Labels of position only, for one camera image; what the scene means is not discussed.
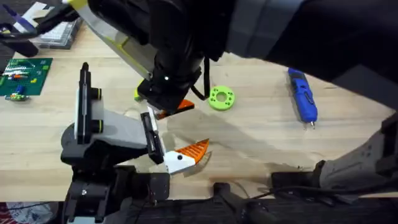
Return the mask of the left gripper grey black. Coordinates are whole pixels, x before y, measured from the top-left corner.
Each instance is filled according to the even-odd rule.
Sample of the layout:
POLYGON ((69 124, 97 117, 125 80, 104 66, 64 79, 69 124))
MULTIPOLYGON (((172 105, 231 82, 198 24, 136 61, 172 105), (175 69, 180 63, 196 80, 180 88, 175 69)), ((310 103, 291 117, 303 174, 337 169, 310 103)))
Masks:
POLYGON ((203 159, 209 139, 165 153, 154 126, 157 111, 147 110, 136 119, 106 110, 100 100, 78 100, 74 123, 62 134, 61 161, 72 167, 113 167, 147 155, 174 174, 203 159))

